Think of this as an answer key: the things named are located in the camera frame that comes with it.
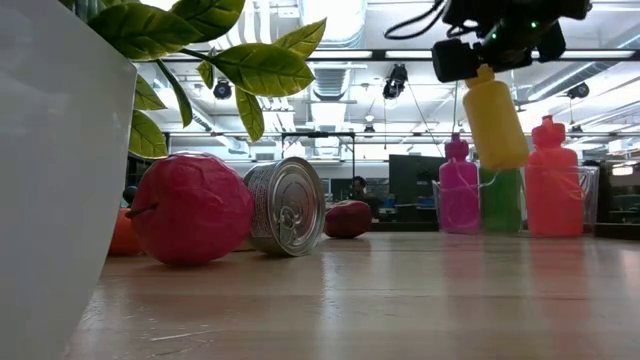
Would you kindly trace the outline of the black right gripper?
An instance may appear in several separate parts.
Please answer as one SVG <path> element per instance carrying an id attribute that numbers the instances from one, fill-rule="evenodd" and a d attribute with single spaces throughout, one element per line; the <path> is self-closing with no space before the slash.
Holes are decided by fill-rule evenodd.
<path id="1" fill-rule="evenodd" d="M 447 38 L 432 48 L 441 82 L 474 77 L 482 65 L 495 72 L 559 59 L 566 42 L 559 20 L 583 20 L 589 0 L 451 0 L 441 20 Z"/>

